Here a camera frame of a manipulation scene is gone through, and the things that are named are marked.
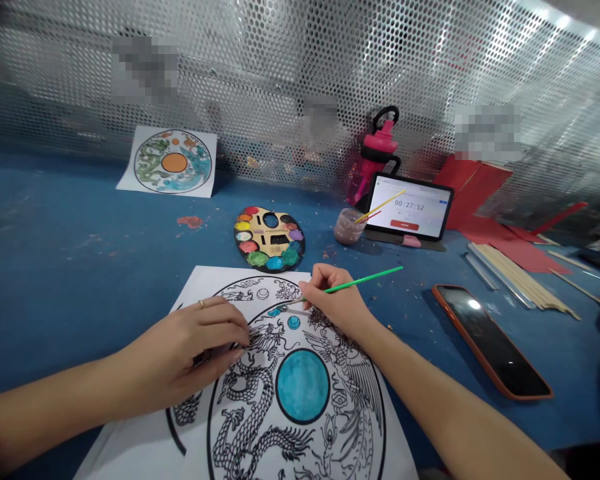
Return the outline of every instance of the red button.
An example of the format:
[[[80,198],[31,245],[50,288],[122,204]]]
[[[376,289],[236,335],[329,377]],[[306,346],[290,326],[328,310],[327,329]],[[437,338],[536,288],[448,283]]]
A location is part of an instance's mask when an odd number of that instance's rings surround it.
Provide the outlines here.
[[[420,228],[420,225],[418,225],[417,223],[401,222],[400,220],[391,220],[391,226],[414,231],[418,231],[418,229]]]

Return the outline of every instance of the perforated metal panel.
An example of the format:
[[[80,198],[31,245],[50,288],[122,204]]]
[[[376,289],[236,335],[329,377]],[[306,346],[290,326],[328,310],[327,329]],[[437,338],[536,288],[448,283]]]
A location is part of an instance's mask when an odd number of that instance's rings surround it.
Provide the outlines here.
[[[114,37],[177,42],[177,96],[112,98]],[[337,98],[311,127],[308,95]],[[211,131],[221,169],[342,190],[369,118],[397,105],[400,174],[434,178],[458,105],[513,104],[522,160],[482,212],[533,226],[571,201],[600,218],[600,32],[541,2],[8,0],[0,141],[126,161],[137,124]]]

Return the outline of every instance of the tablet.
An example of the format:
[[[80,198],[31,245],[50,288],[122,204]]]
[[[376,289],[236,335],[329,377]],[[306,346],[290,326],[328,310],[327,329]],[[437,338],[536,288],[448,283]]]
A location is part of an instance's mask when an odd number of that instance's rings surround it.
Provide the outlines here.
[[[369,192],[367,211],[402,190],[406,192],[380,208],[380,213],[367,222],[365,229],[412,235],[421,240],[441,240],[453,200],[453,189],[388,173],[376,173]]]

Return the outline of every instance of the pink water bottle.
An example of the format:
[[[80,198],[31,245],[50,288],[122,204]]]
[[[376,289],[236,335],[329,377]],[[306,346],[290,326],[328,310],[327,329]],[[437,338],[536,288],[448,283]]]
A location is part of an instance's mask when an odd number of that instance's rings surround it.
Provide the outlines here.
[[[378,121],[388,112],[393,112],[393,120],[386,120],[382,130],[378,130]],[[366,194],[373,181],[373,174],[384,170],[386,164],[393,160],[395,165],[391,174],[395,175],[400,168],[401,160],[393,152],[398,148],[398,142],[393,141],[391,130],[398,122],[398,108],[385,107],[374,117],[371,124],[371,133],[365,137],[360,147],[360,158],[355,164],[351,184],[347,190],[347,202],[360,208],[366,207]]]

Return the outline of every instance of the blue tabletop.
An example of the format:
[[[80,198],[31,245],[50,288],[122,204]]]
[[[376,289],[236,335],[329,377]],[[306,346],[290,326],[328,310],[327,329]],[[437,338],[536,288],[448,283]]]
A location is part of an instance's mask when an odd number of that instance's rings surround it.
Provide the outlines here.
[[[324,261],[356,278],[404,265],[360,286],[371,311],[542,448],[600,441],[600,307],[557,277],[533,275],[582,321],[556,311],[528,311],[503,291],[488,291],[462,260],[467,240],[458,232],[446,232],[446,253],[368,240],[345,248],[331,233],[345,206],[342,198],[221,173],[210,199],[117,191],[124,168],[94,159],[0,152],[0,392],[122,348],[168,313],[194,266],[245,268],[233,223],[242,208],[258,205],[285,211],[300,223],[307,238],[301,271]],[[191,215],[203,226],[177,222]],[[600,281],[572,270],[574,281],[600,294]],[[486,305],[555,398],[531,403],[504,398],[433,299],[436,283],[464,286]],[[391,394],[418,468],[440,465],[422,430]],[[66,442],[14,477],[72,478],[97,433]]]

